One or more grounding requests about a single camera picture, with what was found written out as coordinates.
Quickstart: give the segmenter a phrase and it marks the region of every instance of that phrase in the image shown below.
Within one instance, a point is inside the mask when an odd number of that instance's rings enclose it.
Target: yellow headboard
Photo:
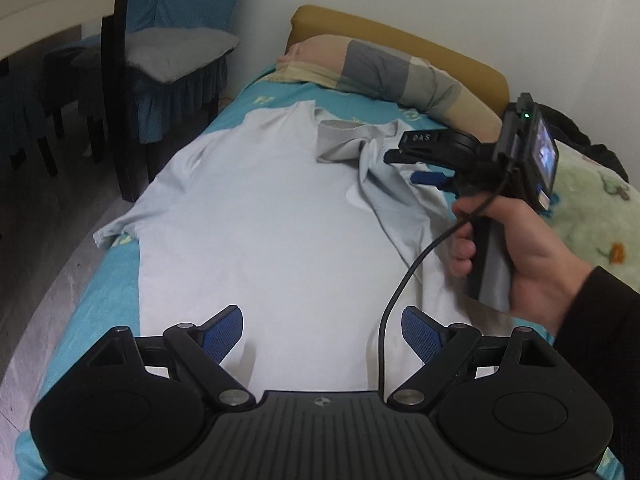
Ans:
[[[469,88],[500,117],[509,103],[509,86],[500,72],[398,28],[313,5],[300,7],[291,18],[291,27],[287,49],[292,44],[320,34],[337,34],[366,40],[427,59]]]

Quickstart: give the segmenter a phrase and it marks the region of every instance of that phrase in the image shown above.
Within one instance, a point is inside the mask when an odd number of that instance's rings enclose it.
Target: display screen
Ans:
[[[533,159],[536,161],[536,165],[542,174],[542,179],[545,181],[547,188],[551,187],[557,157],[556,147],[554,146],[551,134],[549,134],[546,129],[546,124],[542,118],[538,118],[538,124],[536,125],[536,142],[533,146]]]

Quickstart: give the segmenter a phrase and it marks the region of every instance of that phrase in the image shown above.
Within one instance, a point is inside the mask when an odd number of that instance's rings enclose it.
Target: human hand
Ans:
[[[452,207],[457,217],[471,213],[486,193],[460,198]],[[511,285],[512,316],[544,326],[556,335],[574,298],[591,272],[522,200],[497,196],[482,213],[504,225],[507,250],[514,265]],[[452,244],[449,270],[454,276],[471,272],[476,254],[471,224],[461,227]]]

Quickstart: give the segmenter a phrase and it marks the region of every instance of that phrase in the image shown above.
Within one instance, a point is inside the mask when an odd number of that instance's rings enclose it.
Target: black cable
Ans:
[[[385,332],[386,332],[386,323],[389,320],[389,316],[391,315],[391,311],[396,306],[396,302],[402,294],[402,291],[406,287],[406,284],[409,282],[411,277],[414,275],[415,271],[420,267],[422,261],[427,257],[427,255],[433,251],[437,246],[443,243],[444,240],[449,238],[453,233],[455,233],[458,229],[460,229],[463,225],[466,225],[468,222],[471,222],[477,216],[480,215],[482,211],[484,211],[489,204],[494,201],[494,198],[500,195],[507,182],[509,181],[511,168],[508,169],[504,179],[500,183],[500,186],[494,191],[494,193],[487,198],[484,202],[481,203],[478,207],[476,207],[465,219],[458,220],[455,224],[452,225],[449,229],[443,232],[440,236],[438,236],[433,242],[431,242],[425,250],[423,250],[420,255],[415,259],[415,261],[411,264],[411,267],[407,270],[404,278],[400,281],[398,288],[394,292],[393,296],[389,300],[389,303],[386,304],[385,311],[382,313],[382,319],[380,320],[380,328],[378,329],[378,394],[380,398],[384,400],[385,398]]]

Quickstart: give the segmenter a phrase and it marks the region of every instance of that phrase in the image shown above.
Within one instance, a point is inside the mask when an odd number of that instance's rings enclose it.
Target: bed sheet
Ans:
[[[282,84],[260,81],[271,70],[273,67],[265,70],[247,85],[238,98],[205,129],[205,133],[238,126],[242,123],[244,115],[256,108],[287,107],[295,102],[306,100],[315,100],[318,107],[325,108],[344,120],[384,124],[401,119],[415,129],[429,129],[437,126],[437,123],[416,110],[400,108],[392,102],[323,89],[311,83]],[[447,202],[450,203],[452,200],[453,196],[448,194]],[[111,249],[107,251],[69,321],[50,361],[40,395],[46,393],[110,327],[127,325],[135,335],[140,334],[139,262],[138,242],[127,234],[117,238]],[[530,325],[551,341],[542,327]],[[46,475],[46,469],[40,461],[29,431],[18,438],[15,456],[20,468],[20,480],[36,480]],[[622,466],[609,450],[598,468],[598,473],[608,480],[623,478]]]

